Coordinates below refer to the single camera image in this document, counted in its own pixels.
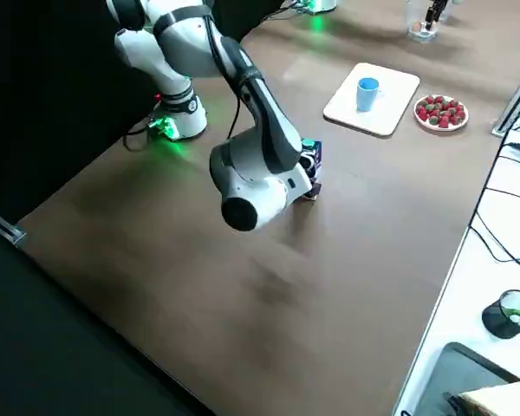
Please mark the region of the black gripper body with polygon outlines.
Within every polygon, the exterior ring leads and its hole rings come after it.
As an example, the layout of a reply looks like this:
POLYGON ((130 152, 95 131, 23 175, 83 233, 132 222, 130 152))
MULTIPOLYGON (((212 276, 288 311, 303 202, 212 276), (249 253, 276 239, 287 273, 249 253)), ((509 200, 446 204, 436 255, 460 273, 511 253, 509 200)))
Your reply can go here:
POLYGON ((317 171, 317 162, 314 152, 302 152, 299 163, 310 179, 314 179, 317 171))

